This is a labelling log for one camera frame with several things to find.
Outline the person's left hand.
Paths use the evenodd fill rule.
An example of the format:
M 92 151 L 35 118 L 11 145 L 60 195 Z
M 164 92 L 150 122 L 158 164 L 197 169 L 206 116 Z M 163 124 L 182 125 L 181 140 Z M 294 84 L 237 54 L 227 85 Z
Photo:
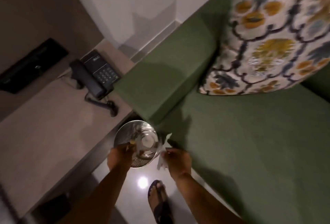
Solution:
M 107 165 L 110 171 L 119 170 L 127 173 L 133 162 L 133 157 L 125 157 L 121 150 L 121 145 L 113 147 L 107 157 Z

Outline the person's right hand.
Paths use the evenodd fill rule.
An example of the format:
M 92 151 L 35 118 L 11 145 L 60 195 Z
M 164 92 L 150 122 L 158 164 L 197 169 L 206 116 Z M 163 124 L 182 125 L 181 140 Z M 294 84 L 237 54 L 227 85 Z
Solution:
M 191 175 L 192 159 L 190 154 L 183 149 L 178 149 L 177 159 L 173 163 L 167 163 L 167 165 L 170 175 L 175 182 L 183 175 Z

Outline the silver metal waste bin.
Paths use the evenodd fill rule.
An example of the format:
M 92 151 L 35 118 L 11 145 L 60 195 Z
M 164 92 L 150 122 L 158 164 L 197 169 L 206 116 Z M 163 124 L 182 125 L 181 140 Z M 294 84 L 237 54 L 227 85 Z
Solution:
M 159 155 L 164 143 L 164 138 L 149 123 L 134 120 L 118 129 L 113 146 L 124 144 L 135 146 L 131 168 L 142 168 Z

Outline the person's left forearm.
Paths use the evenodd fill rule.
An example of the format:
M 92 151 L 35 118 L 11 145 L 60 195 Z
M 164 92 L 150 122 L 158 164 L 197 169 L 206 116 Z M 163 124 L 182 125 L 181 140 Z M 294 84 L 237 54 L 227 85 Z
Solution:
M 109 224 L 129 169 L 124 165 L 112 168 L 93 192 L 58 224 Z

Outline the person's right forearm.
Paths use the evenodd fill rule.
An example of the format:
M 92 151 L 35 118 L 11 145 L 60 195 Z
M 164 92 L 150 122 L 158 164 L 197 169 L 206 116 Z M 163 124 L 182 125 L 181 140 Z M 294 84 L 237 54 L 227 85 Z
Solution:
M 190 174 L 181 173 L 172 178 L 198 224 L 245 224 Z

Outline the person's foot in dark sandal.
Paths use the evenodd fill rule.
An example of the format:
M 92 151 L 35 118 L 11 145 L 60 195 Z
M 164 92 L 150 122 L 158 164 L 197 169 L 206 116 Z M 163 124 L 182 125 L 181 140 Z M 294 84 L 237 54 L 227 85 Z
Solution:
M 147 199 L 156 224 L 174 224 L 165 186 L 154 180 L 147 192 Z

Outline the green fabric sofa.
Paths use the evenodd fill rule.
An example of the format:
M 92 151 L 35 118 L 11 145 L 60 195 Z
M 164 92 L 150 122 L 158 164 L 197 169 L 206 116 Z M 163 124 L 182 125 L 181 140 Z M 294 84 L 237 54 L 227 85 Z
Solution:
M 269 93 L 207 95 L 231 0 L 209 0 L 114 90 L 247 222 L 330 224 L 330 63 Z

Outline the black desk telephone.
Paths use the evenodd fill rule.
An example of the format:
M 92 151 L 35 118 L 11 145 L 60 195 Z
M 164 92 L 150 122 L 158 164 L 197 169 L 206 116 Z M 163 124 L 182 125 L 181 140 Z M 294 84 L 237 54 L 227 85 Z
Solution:
M 81 59 L 70 63 L 72 79 L 97 100 L 103 99 L 113 90 L 113 85 L 121 78 L 119 73 L 97 50 L 92 50 Z

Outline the floral patterned cushion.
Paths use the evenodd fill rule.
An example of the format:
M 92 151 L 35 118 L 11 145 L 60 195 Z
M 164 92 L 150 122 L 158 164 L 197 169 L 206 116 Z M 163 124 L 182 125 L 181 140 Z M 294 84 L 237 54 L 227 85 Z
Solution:
M 207 95 L 269 93 L 330 63 L 330 0 L 231 0 Z

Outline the black wall socket panel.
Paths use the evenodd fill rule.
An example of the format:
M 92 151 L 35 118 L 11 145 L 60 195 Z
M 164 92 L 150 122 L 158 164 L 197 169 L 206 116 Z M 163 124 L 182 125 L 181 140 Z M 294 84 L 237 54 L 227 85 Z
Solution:
M 69 54 L 52 38 L 0 74 L 0 91 L 16 94 Z

